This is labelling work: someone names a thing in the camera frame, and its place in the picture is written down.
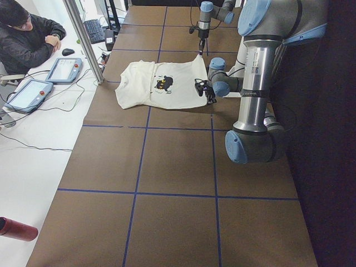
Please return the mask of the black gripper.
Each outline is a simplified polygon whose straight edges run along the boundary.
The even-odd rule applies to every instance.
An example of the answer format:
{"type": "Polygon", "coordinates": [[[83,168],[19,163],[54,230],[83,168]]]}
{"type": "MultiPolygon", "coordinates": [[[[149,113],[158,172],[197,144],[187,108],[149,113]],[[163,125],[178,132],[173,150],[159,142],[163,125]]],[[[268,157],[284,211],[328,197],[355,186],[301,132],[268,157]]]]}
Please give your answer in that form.
{"type": "Polygon", "coordinates": [[[199,55],[202,56],[204,53],[204,47],[205,47],[205,42],[206,39],[209,36],[209,30],[208,29],[202,29],[202,28],[198,28],[198,37],[200,39],[199,41],[199,55]]]}
{"type": "Polygon", "coordinates": [[[207,103],[216,103],[215,92],[212,89],[212,83],[209,80],[206,80],[206,91],[203,95],[205,95],[207,103]]]}

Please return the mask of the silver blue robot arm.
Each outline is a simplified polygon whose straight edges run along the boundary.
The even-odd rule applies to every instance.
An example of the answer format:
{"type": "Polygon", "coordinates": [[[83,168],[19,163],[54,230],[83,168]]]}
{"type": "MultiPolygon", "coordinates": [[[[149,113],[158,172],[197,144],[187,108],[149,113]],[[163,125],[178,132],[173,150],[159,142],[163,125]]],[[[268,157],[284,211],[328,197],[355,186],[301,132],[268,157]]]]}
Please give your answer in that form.
{"type": "Polygon", "coordinates": [[[202,1],[199,7],[200,15],[196,24],[191,24],[189,34],[194,31],[198,32],[199,38],[199,55],[202,56],[205,48],[205,43],[209,37],[209,33],[213,28],[211,27],[211,20],[216,19],[219,22],[230,24],[235,16],[233,9],[243,8],[246,1],[223,1],[221,7],[214,5],[211,1],[202,1]]]}
{"type": "Polygon", "coordinates": [[[230,92],[241,96],[239,118],[225,136],[228,157],[237,164],[271,162],[284,154],[284,128],[268,110],[273,74],[286,46],[320,39],[327,28],[328,1],[203,1],[196,25],[200,49],[205,46],[212,19],[231,23],[240,7],[241,44],[235,66],[225,72],[225,60],[215,57],[207,78],[195,88],[209,103],[230,92]]]}

